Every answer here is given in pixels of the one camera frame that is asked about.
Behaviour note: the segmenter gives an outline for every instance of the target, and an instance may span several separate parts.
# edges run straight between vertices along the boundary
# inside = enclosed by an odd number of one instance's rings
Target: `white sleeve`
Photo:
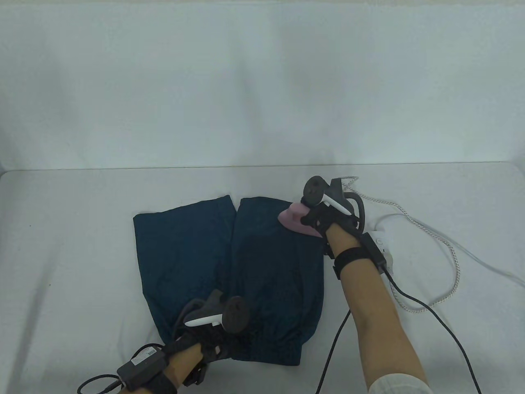
[[[425,382],[410,375],[390,374],[376,380],[369,394],[432,394]]]

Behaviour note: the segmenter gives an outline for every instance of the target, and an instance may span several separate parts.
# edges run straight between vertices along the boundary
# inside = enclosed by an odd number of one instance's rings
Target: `black cable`
[[[146,347],[156,347],[158,349],[161,349],[164,347],[164,345],[161,345],[161,344],[145,344],[143,346],[141,346],[134,354],[131,358],[135,358],[141,351],[143,351],[144,349],[146,349]]]
[[[146,349],[146,347],[150,347],[150,346],[153,346],[153,347],[156,347],[156,348],[159,348],[159,349],[162,349],[164,346],[163,345],[160,345],[160,344],[146,344],[144,346],[141,346],[139,348],[139,350],[137,350],[135,352],[135,354],[133,354],[133,357],[131,358],[135,358],[141,351],[143,351],[144,349]],[[99,376],[94,376],[88,380],[86,380],[84,383],[82,383],[78,389],[77,389],[77,394],[83,394],[82,393],[82,389],[88,385],[89,383],[95,381],[95,380],[98,380],[98,379],[103,379],[103,378],[115,378],[116,381],[114,381],[112,384],[110,384],[109,386],[107,386],[105,389],[103,389],[101,392],[97,393],[97,394],[107,394],[109,393],[110,391],[112,390],[115,390],[117,387],[120,386],[120,388],[124,388],[124,384],[121,382],[120,378],[118,375],[112,375],[112,374],[103,374],[103,375],[99,375]]]
[[[463,357],[465,358],[465,361],[467,362],[468,370],[470,371],[470,376],[472,376],[472,381],[474,382],[474,386],[476,386],[476,390],[478,391],[478,394],[481,394],[481,389],[479,388],[479,384],[478,384],[478,381],[476,379],[476,375],[474,375],[474,370],[472,369],[472,365],[470,364],[470,360],[468,359],[467,352],[465,352],[465,349],[463,349],[463,346],[459,342],[459,339],[456,338],[456,336],[454,335],[452,330],[450,328],[448,328],[448,326],[445,324],[445,322],[443,322],[443,320],[441,320],[441,318],[437,315],[437,313],[435,313],[434,310],[432,308],[430,308],[427,304],[425,304],[424,302],[418,300],[417,298],[412,297],[412,296],[406,294],[404,291],[402,291],[396,285],[396,283],[392,279],[392,276],[390,275],[390,273],[387,270],[384,270],[384,273],[385,273],[386,277],[388,278],[388,280],[390,281],[390,283],[392,283],[392,286],[395,287],[395,289],[397,290],[397,292],[399,294],[401,294],[402,296],[404,296],[404,297],[406,297],[408,299],[411,299],[412,301],[414,301],[414,302],[420,304],[421,306],[425,307],[426,309],[428,309],[428,311],[434,315],[434,317],[437,319],[437,321],[441,323],[441,325],[445,328],[445,330],[448,331],[450,336],[452,336],[453,340],[456,341],[456,344],[458,345],[459,350],[461,350],[461,353],[463,353]]]
[[[99,375],[99,376],[94,376],[88,380],[86,380],[84,383],[82,383],[78,389],[77,389],[77,394],[83,394],[82,393],[82,389],[89,383],[95,381],[95,380],[98,380],[98,379],[103,379],[103,378],[114,378],[116,379],[116,381],[114,381],[112,384],[110,384],[109,386],[107,386],[105,389],[103,389],[101,392],[97,393],[97,394],[106,394],[106,393],[109,393],[110,391],[112,390],[115,390],[117,387],[120,386],[120,388],[124,388],[124,384],[120,381],[120,378],[117,376],[117,375],[112,375],[112,374],[104,374],[104,375]]]
[[[203,306],[205,303],[204,300],[202,299],[193,299],[191,300],[189,303],[187,303],[184,308],[182,309],[181,313],[179,314],[174,326],[173,326],[173,336],[175,337],[175,332],[177,331],[180,323],[182,322],[182,319],[183,317],[185,316],[185,314],[187,314],[189,312],[189,310],[191,308],[194,308],[196,306]],[[141,351],[143,351],[144,349],[146,349],[147,347],[156,347],[158,349],[163,349],[164,348],[164,345],[161,345],[161,344],[155,344],[155,343],[151,343],[151,344],[145,344],[143,346],[141,346],[134,354],[131,358],[135,358]],[[86,380],[84,383],[82,383],[79,388],[77,389],[77,394],[83,394],[82,393],[82,389],[89,383],[95,381],[95,380],[98,380],[98,379],[103,379],[103,378],[115,378],[116,381],[114,381],[112,384],[110,384],[109,386],[107,386],[105,389],[103,389],[101,392],[97,393],[97,394],[107,394],[109,393],[110,391],[112,390],[115,390],[115,388],[117,387],[121,387],[123,388],[124,387],[124,384],[121,382],[120,378],[117,376],[117,375],[112,375],[112,374],[104,374],[104,375],[99,375],[99,376],[94,376],[88,380]]]
[[[339,329],[337,330],[337,334],[335,335],[335,338],[333,339],[332,347],[330,348],[330,352],[328,353],[327,360],[324,363],[323,373],[321,374],[321,379],[319,380],[319,385],[317,386],[316,394],[319,394],[320,391],[321,391],[321,387],[322,387],[323,382],[324,382],[324,376],[327,374],[328,365],[330,364],[330,360],[332,359],[332,353],[333,353],[333,350],[335,349],[335,344],[337,343],[337,340],[339,339],[339,334],[341,334],[341,331],[343,331],[343,327],[344,327],[345,323],[347,322],[348,318],[350,317],[350,313],[351,312],[349,310],[348,313],[346,314],[346,316],[344,317],[343,322],[339,326]]]

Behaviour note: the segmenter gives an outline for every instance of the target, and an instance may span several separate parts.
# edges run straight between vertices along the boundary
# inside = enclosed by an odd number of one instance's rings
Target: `white braided cord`
[[[461,269],[459,268],[459,262],[458,262],[458,258],[456,256],[456,251],[454,250],[454,247],[446,239],[442,238],[438,234],[433,233],[431,230],[427,229],[425,226],[423,226],[423,225],[419,224],[418,222],[416,222],[403,209],[403,207],[400,206],[399,204],[397,204],[395,202],[392,202],[392,201],[376,199],[374,197],[370,197],[370,196],[368,196],[366,194],[358,192],[356,189],[354,189],[352,187],[352,184],[357,179],[359,179],[359,177],[347,176],[347,177],[341,177],[341,179],[342,180],[344,180],[344,179],[350,180],[349,182],[346,182],[345,184],[343,184],[343,190],[344,191],[352,191],[352,192],[356,193],[357,195],[359,195],[364,200],[369,200],[369,201],[376,202],[376,203],[379,203],[379,204],[386,204],[386,205],[390,205],[390,206],[393,206],[393,207],[397,208],[408,219],[408,221],[410,223],[415,225],[420,230],[423,230],[425,233],[430,235],[432,238],[435,238],[436,240],[440,241],[441,243],[443,243],[448,248],[448,250],[450,251],[450,254],[452,255],[452,260],[454,261],[454,284],[453,284],[452,288],[446,294],[444,294],[443,296],[438,298],[436,301],[434,301],[431,304],[429,304],[429,306],[432,308],[433,306],[435,306],[437,304],[440,304],[440,303],[442,303],[444,301],[447,301],[449,298],[451,298],[454,295],[454,293],[456,292],[456,290],[457,290],[457,288],[459,286],[459,277],[460,277],[460,274],[461,274]],[[394,295],[394,298],[397,301],[397,303],[399,304],[399,306],[402,307],[405,311],[410,312],[410,313],[421,313],[421,312],[424,312],[424,311],[427,310],[426,308],[411,308],[411,307],[407,306],[404,302],[401,301],[397,291],[394,289],[392,284],[390,284],[390,289],[392,290],[392,294]]]

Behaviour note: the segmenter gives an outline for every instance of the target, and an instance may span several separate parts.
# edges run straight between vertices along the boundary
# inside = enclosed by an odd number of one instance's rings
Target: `power adapter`
[[[166,354],[150,346],[117,369],[117,375],[129,391],[135,391],[167,366]]]

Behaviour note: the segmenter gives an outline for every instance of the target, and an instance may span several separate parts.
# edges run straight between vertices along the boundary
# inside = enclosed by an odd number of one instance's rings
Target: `white table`
[[[358,175],[361,192],[398,202],[487,262],[525,276],[525,180],[507,163],[10,172],[0,179],[0,393],[75,392],[158,339],[141,294],[134,215],[224,194],[235,204],[256,195],[298,201],[314,174]],[[370,224],[395,212],[365,204]],[[402,219],[385,227],[399,286],[423,300],[448,290],[453,270],[437,244]],[[436,310],[465,346],[484,393],[523,392],[525,289],[458,256],[459,290]],[[313,393],[347,311],[328,261],[325,284],[321,320],[299,367],[222,361],[184,391]],[[400,315],[434,391],[474,393],[439,323],[429,313]],[[323,392],[366,392],[351,319]]]

